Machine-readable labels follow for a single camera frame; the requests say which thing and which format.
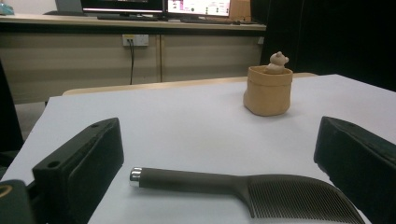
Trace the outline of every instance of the wall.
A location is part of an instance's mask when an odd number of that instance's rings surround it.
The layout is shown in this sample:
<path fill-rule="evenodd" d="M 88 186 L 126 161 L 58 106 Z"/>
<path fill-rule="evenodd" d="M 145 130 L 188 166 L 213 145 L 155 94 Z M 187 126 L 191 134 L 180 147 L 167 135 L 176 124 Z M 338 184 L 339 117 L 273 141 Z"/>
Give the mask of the wall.
<path fill-rule="evenodd" d="M 3 0 L 3 3 L 14 8 L 15 13 L 44 14 L 56 10 L 55 0 Z"/>

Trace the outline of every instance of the comb teeth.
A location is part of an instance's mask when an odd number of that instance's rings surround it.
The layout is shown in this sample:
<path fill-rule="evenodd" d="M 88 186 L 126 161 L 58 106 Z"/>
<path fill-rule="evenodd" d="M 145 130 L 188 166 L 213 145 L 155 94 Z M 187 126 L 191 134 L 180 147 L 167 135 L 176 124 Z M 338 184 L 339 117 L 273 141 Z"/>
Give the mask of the comb teeth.
<path fill-rule="evenodd" d="M 321 182 L 280 177 L 253 182 L 248 190 L 256 217 L 364 223 L 343 194 Z"/>

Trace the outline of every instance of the black monitor bezel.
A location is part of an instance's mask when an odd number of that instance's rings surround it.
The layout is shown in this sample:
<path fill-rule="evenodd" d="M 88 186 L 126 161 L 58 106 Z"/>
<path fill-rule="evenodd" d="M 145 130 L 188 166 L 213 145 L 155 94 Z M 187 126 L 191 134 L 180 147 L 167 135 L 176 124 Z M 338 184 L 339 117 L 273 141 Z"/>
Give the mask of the black monitor bezel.
<path fill-rule="evenodd" d="M 127 1 L 81 0 L 84 13 L 109 14 L 151 14 L 160 15 L 164 12 L 164 0 L 148 0 L 147 3 Z"/>
<path fill-rule="evenodd" d="M 207 14 L 195 14 L 195 13 L 178 13 L 178 12 L 169 12 L 168 11 L 168 0 L 163 1 L 163 10 L 164 16 L 166 18 L 196 18 L 196 17 L 209 17 L 209 18 L 223 18 L 230 19 L 231 16 L 231 3 L 233 0 L 230 0 L 230 9 L 228 12 L 228 16 L 221 15 L 207 15 Z"/>

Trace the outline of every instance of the animal figurine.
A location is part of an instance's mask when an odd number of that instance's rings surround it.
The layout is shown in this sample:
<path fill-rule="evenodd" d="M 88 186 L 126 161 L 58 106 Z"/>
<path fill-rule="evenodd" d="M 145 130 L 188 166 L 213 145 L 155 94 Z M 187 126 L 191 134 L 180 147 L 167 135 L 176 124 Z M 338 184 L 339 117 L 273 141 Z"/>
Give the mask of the animal figurine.
<path fill-rule="evenodd" d="M 289 61 L 288 57 L 282 54 L 281 51 L 275 53 L 270 58 L 270 63 L 265 67 L 264 73 L 270 75 L 283 74 L 285 63 Z"/>

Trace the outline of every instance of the keyboard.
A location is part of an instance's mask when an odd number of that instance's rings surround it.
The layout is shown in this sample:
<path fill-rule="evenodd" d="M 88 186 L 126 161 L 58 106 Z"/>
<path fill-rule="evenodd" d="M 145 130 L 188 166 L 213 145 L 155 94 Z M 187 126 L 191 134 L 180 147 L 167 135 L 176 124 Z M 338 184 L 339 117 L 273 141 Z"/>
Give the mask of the keyboard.
<path fill-rule="evenodd" d="M 155 17 L 137 17 L 137 16 L 98 16 L 98 20 L 104 21 L 158 21 Z"/>
<path fill-rule="evenodd" d="M 196 20 L 196 19 L 181 19 L 181 22 L 185 23 L 201 23 L 201 24 L 219 24 L 219 25 L 229 25 L 232 24 L 230 21 L 212 21 L 212 20 Z"/>

